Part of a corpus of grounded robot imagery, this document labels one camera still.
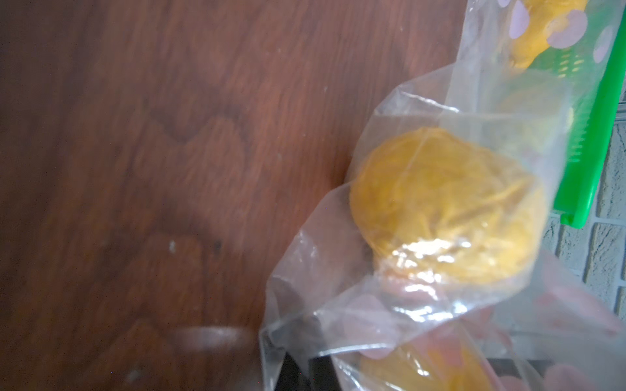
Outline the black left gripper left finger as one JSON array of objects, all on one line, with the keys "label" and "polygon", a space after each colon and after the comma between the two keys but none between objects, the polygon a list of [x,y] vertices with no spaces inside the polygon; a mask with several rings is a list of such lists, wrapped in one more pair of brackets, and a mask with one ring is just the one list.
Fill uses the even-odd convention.
[{"label": "black left gripper left finger", "polygon": [[275,391],[311,391],[311,382],[303,375],[301,368],[287,354],[276,381]]}]

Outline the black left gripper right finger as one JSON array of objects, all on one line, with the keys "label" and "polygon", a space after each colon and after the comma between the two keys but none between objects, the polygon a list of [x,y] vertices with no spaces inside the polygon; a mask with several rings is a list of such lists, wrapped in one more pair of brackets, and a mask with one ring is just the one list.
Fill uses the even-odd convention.
[{"label": "black left gripper right finger", "polygon": [[342,391],[330,356],[313,358],[312,389],[314,391]]}]

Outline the yellow pear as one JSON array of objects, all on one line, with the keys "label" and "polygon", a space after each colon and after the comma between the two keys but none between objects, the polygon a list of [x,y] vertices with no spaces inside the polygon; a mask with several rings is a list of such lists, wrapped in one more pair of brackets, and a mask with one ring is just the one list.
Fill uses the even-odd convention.
[{"label": "yellow pear", "polygon": [[351,182],[349,203],[378,274],[449,284],[528,271],[547,217],[538,177],[441,128],[373,150]]},{"label": "yellow pear", "polygon": [[419,340],[385,358],[360,360],[367,390],[494,390],[484,357],[466,338]]}]

